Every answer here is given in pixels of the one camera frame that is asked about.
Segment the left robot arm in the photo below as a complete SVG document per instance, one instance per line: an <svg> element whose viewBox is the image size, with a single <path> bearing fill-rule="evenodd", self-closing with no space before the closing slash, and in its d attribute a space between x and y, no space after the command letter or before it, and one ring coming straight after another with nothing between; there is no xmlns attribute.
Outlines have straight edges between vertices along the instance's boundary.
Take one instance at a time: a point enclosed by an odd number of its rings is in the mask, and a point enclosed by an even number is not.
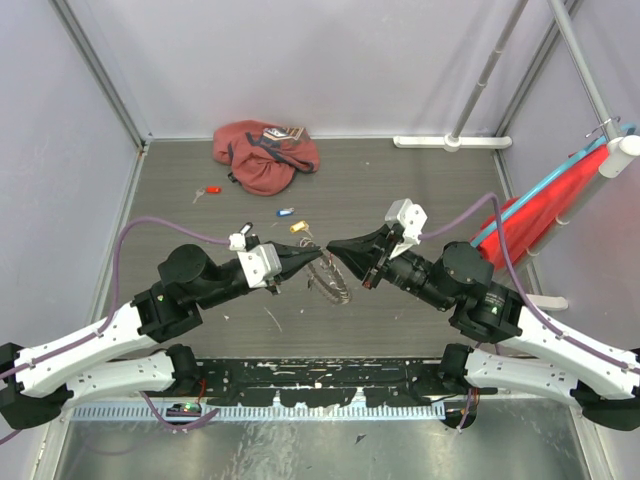
<svg viewBox="0 0 640 480"><path fill-rule="evenodd" d="M46 424L65 409L138 391L188 396L201 381L193 351L161 345L200 326L201 313L282 282L321 257L317 246L266 242L217 265L199 246L176 248L160 279L99 322L37 347L1 348L1 415L14 430Z"/></svg>

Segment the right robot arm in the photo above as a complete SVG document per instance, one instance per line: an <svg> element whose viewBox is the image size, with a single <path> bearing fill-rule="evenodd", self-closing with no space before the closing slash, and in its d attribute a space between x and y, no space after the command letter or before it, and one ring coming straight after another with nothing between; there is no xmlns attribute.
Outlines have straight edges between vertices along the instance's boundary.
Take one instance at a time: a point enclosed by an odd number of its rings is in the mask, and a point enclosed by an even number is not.
<svg viewBox="0 0 640 480"><path fill-rule="evenodd" d="M446 346L438 379L452 394L516 390L577 407L591 422L618 431L639 426L639 352L621 350L548 318L540 321L520 293L493 281L493 265L467 242L448 243L431 262L395 254L398 226L333 240L328 251L367 289L381 281L450 313L449 323L481 343L518 349L507 358L459 343Z"/></svg>

